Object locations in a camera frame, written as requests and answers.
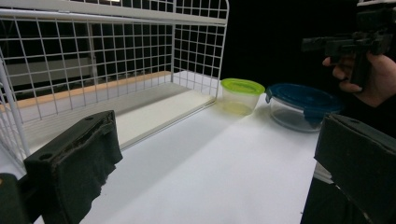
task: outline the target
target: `black backdrop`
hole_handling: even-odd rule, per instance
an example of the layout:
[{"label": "black backdrop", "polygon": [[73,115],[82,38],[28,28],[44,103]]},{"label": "black backdrop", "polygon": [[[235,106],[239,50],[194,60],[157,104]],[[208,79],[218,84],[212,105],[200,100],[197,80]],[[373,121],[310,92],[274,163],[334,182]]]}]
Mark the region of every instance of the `black backdrop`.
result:
[{"label": "black backdrop", "polygon": [[323,51],[301,52],[305,37],[352,33],[357,1],[230,0],[221,78],[254,80],[264,87],[292,82],[339,94]]}]

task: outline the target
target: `white tabletop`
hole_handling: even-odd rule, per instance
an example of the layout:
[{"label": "white tabletop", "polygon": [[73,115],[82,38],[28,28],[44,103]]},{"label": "white tabletop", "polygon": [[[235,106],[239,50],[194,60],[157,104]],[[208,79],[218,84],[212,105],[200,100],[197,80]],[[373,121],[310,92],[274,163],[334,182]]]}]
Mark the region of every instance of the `white tabletop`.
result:
[{"label": "white tabletop", "polygon": [[299,224],[317,141],[275,123],[265,94],[245,117],[216,103],[122,151],[81,223]]}]

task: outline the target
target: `white wire rack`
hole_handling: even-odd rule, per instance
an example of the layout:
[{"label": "white wire rack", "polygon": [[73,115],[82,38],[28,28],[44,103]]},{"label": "white wire rack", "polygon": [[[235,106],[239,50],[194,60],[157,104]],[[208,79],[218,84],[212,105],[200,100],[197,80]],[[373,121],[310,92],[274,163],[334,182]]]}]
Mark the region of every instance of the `white wire rack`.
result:
[{"label": "white wire rack", "polygon": [[121,148],[211,103],[227,0],[2,0],[2,147],[22,161],[115,110]]}]

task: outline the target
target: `clear plastic container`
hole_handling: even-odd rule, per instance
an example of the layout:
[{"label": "clear plastic container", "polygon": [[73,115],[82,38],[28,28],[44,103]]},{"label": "clear plastic container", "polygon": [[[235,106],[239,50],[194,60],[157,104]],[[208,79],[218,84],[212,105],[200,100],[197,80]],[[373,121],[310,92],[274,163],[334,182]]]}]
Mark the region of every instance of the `clear plastic container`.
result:
[{"label": "clear plastic container", "polygon": [[223,109],[238,115],[251,114],[265,91],[263,85],[239,78],[225,78],[221,86]]},{"label": "clear plastic container", "polygon": [[339,99],[325,91],[282,83],[267,90],[271,118],[295,131],[312,133],[321,128],[328,113],[339,113],[343,105]]}]

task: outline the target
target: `human hand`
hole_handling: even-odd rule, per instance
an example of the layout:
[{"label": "human hand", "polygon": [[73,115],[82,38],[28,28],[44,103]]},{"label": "human hand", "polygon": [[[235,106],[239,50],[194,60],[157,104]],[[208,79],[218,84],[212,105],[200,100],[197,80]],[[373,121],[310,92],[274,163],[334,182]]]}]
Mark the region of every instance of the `human hand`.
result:
[{"label": "human hand", "polygon": [[[367,105],[377,107],[396,94],[396,63],[385,55],[372,53],[367,53],[367,59],[371,72],[363,91],[349,82],[355,61],[352,55],[342,57],[332,70],[332,75],[341,80],[339,87],[342,91],[351,92]],[[326,58],[323,65],[331,66],[330,58]]]}]

